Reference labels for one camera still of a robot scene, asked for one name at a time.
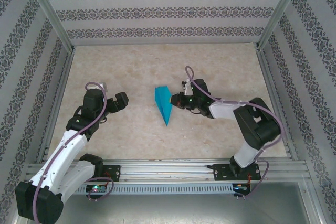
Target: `patterned wall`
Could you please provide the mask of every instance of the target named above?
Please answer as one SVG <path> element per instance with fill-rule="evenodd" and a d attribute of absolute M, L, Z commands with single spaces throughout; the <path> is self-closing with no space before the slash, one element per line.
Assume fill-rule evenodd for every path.
<path fill-rule="evenodd" d="M 69 52 L 37 0 L 0 0 L 0 223 L 39 152 Z"/>
<path fill-rule="evenodd" d="M 289 131 L 336 223 L 336 0 L 291 0 L 264 48 Z"/>
<path fill-rule="evenodd" d="M 257 42 L 279 0 L 50 0 L 74 45 Z"/>

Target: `paper airplane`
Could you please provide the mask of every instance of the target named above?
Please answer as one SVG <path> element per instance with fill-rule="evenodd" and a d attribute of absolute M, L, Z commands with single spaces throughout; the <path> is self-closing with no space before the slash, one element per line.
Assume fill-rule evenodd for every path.
<path fill-rule="evenodd" d="M 172 105 L 170 104 L 170 98 L 172 94 L 167 86 L 160 86 L 155 88 L 155 101 L 159 108 L 163 120 L 168 126 L 170 114 L 172 112 Z"/>

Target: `marble-patterned surface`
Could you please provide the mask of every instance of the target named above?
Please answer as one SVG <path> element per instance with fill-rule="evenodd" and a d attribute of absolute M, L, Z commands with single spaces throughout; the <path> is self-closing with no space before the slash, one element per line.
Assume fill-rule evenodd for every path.
<path fill-rule="evenodd" d="M 248 101 L 261 97 L 271 105 L 253 44 L 174 44 L 77 47 L 62 100 L 49 155 L 59 143 L 67 121 L 82 105 L 84 86 L 104 81 L 108 97 L 126 92 L 129 105 L 110 114 L 78 158 L 91 153 L 116 158 L 231 157 L 244 139 L 233 120 L 209 119 L 173 108 L 168 127 L 154 101 L 154 88 L 182 90 L 184 67 L 203 78 L 215 97 Z M 286 156 L 283 144 L 264 156 Z"/>

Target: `wallpaper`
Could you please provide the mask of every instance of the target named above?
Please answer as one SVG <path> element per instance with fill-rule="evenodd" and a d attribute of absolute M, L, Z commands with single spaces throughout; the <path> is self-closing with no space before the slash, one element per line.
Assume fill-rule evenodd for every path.
<path fill-rule="evenodd" d="M 70 54 L 37 0 L 0 0 L 0 223 L 36 161 Z"/>
<path fill-rule="evenodd" d="M 335 0 L 291 0 L 264 48 L 297 154 L 336 222 Z"/>
<path fill-rule="evenodd" d="M 74 45 L 257 42 L 279 0 L 50 0 Z"/>

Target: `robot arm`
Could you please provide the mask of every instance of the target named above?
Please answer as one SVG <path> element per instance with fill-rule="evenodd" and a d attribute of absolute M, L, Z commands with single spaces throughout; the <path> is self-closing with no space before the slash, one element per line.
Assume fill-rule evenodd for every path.
<path fill-rule="evenodd" d="M 74 158 L 99 128 L 99 123 L 104 122 L 103 120 L 106 120 L 108 114 L 123 110 L 128 105 L 128 98 L 125 93 L 118 93 L 115 97 L 116 101 L 112 98 L 107 100 L 107 107 L 103 116 L 92 127 L 77 135 L 62 149 L 51 164 L 48 173 L 44 176 L 37 196 L 36 207 L 40 223 L 55 223 L 61 215 L 64 204 L 78 187 L 89 178 L 101 176 L 103 168 L 102 158 L 90 154 L 85 154 L 81 157 L 77 165 L 67 175 L 65 174 Z M 103 93 L 100 89 L 88 89 L 84 95 L 83 105 L 75 111 L 74 116 L 68 121 L 66 132 L 51 157 L 29 182 L 20 182 L 17 185 L 15 195 L 20 216 L 30 220 L 34 219 L 33 197 L 44 170 L 58 150 L 72 136 L 98 117 L 102 112 L 103 103 Z"/>
<path fill-rule="evenodd" d="M 197 79 L 195 82 L 210 94 L 203 79 Z M 200 92 L 189 81 L 182 82 L 182 85 L 185 92 L 171 97 L 171 104 L 174 106 L 190 111 L 198 109 L 199 114 L 211 119 L 237 120 L 245 141 L 240 150 L 230 159 L 230 170 L 235 176 L 238 176 L 242 169 L 254 163 L 262 147 L 280 134 L 279 125 L 268 113 L 248 105 L 216 102 Z M 269 110 L 261 98 L 254 98 L 250 103 Z"/>

